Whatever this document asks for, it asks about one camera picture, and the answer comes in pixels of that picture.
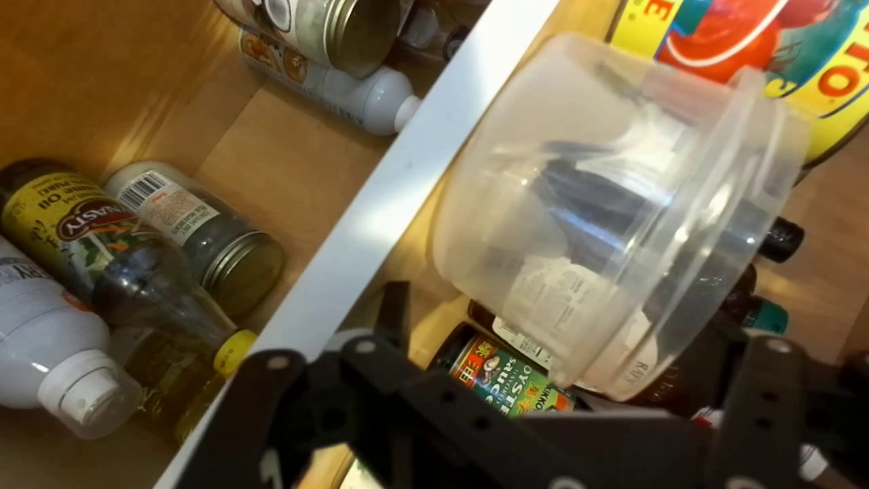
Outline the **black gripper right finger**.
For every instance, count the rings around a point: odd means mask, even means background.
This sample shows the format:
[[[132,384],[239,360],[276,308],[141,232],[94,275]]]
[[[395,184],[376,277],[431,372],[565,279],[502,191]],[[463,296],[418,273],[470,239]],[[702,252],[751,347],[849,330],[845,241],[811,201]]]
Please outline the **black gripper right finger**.
[[[598,414],[580,437],[587,489],[807,489],[811,448],[846,483],[869,486],[866,353],[818,365],[794,343],[710,317],[713,347],[682,351],[709,368],[709,411]]]

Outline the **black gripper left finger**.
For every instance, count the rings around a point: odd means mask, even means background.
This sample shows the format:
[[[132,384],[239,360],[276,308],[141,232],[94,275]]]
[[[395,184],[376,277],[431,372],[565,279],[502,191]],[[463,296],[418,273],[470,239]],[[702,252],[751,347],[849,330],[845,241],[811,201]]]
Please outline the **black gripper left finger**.
[[[410,286],[379,290],[375,324],[318,360],[242,362],[179,489],[299,489],[321,448],[345,445],[384,489],[558,489],[579,463],[406,353]]]

